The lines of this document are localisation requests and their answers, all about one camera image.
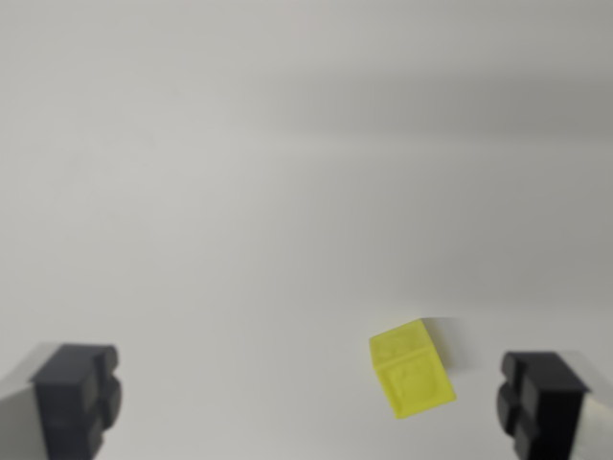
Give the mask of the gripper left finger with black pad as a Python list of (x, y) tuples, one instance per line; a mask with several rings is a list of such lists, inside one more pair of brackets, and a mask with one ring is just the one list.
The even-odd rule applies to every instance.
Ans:
[(3, 459), (94, 459), (116, 423), (118, 349), (47, 342), (1, 377)]

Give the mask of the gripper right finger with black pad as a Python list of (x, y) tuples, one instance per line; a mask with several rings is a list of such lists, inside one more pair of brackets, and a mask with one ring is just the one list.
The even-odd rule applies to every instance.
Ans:
[(504, 354), (496, 396), (522, 460), (610, 459), (612, 380), (578, 352)]

